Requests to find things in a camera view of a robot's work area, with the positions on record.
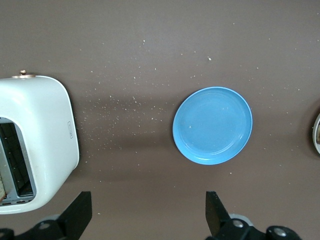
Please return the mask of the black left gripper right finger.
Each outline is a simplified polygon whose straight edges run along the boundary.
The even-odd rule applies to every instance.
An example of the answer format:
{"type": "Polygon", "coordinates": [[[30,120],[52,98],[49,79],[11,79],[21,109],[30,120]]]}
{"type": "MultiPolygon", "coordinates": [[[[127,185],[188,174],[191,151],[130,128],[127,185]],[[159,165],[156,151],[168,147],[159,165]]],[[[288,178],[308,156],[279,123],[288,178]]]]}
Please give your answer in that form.
{"type": "Polygon", "coordinates": [[[215,191],[205,195],[205,218],[211,236],[205,240],[300,240],[292,229],[271,225],[264,232],[240,214],[229,214],[215,191]]]}

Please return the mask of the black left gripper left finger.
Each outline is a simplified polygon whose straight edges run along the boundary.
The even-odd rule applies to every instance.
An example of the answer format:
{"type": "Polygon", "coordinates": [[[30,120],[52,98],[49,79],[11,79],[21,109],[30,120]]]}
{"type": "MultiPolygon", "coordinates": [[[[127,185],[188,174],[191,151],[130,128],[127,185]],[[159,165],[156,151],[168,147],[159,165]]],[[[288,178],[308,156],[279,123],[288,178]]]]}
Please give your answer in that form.
{"type": "Polygon", "coordinates": [[[82,191],[56,219],[40,221],[19,235],[10,228],[0,228],[0,240],[79,240],[92,214],[92,194],[82,191]]]}

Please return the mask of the blue plate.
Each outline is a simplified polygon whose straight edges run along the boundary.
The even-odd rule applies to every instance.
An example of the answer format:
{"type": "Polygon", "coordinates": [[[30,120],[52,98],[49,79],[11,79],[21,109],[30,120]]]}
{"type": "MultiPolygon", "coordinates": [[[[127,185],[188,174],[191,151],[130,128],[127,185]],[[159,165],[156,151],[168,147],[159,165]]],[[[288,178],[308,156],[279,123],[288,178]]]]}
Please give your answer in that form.
{"type": "Polygon", "coordinates": [[[172,136],[180,153],[200,165],[225,163],[248,143],[252,111],[238,92],[212,86],[188,96],[173,119],[172,136]]]}

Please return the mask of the beige plate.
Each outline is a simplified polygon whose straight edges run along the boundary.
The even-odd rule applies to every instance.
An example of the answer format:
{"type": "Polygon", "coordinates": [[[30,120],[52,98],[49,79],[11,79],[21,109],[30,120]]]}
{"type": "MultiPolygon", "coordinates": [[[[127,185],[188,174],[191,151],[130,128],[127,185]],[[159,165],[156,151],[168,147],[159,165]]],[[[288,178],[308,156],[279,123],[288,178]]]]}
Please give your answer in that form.
{"type": "Polygon", "coordinates": [[[320,145],[316,144],[316,129],[318,124],[320,123],[320,113],[318,114],[318,116],[315,119],[314,125],[312,127],[312,141],[313,141],[313,145],[314,148],[316,150],[316,152],[318,153],[318,155],[320,156],[320,145]]]}

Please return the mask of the white toaster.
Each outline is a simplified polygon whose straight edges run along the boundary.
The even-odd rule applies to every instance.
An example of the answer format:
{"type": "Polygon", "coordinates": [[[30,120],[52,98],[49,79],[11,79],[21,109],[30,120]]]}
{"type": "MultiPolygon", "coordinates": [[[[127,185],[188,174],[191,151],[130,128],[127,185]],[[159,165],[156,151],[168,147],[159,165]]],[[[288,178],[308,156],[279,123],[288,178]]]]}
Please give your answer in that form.
{"type": "Polygon", "coordinates": [[[0,215],[33,211],[58,192],[80,159],[66,88],[49,76],[0,79],[0,215]]]}

